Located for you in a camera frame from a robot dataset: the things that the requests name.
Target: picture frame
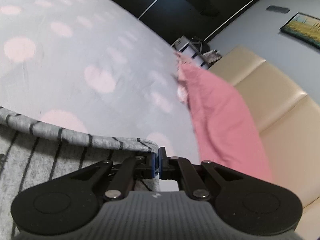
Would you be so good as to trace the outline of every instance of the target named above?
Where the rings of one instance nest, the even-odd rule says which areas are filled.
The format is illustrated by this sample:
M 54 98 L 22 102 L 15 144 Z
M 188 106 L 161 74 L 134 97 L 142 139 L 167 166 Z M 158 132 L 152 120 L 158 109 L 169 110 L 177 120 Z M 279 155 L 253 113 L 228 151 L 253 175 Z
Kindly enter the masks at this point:
M 320 49 L 320 19 L 296 13 L 280 31 Z

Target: wall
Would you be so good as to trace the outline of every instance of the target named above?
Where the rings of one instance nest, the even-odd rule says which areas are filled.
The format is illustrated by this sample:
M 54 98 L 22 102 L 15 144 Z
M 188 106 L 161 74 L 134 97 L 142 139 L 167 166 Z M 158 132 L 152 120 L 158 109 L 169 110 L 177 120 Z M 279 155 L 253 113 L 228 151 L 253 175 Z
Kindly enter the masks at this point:
M 287 14 L 266 11 L 269 5 L 291 10 Z M 320 0 L 260 0 L 209 45 L 223 55 L 238 44 L 246 46 L 280 68 L 320 104 L 320 49 L 279 33 L 297 12 L 320 18 Z

